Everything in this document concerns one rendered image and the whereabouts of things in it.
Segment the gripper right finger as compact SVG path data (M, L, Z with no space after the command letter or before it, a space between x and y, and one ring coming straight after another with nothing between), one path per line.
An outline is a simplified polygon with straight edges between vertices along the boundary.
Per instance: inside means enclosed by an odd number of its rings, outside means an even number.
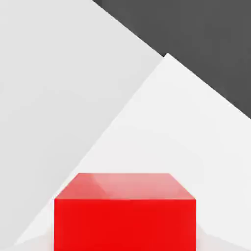
M196 251L251 251L221 238L208 235L197 225Z

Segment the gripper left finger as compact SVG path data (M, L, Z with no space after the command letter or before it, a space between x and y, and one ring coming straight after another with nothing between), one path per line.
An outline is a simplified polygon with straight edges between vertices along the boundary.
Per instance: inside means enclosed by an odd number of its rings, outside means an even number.
M45 235L27 240L12 247L11 251L53 251L53 234L48 232Z

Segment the small red cube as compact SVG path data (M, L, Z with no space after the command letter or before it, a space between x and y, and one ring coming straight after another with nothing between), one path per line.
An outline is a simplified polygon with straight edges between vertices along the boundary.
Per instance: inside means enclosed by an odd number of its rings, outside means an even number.
M196 199L167 173L79 173L54 199L53 251L196 251Z

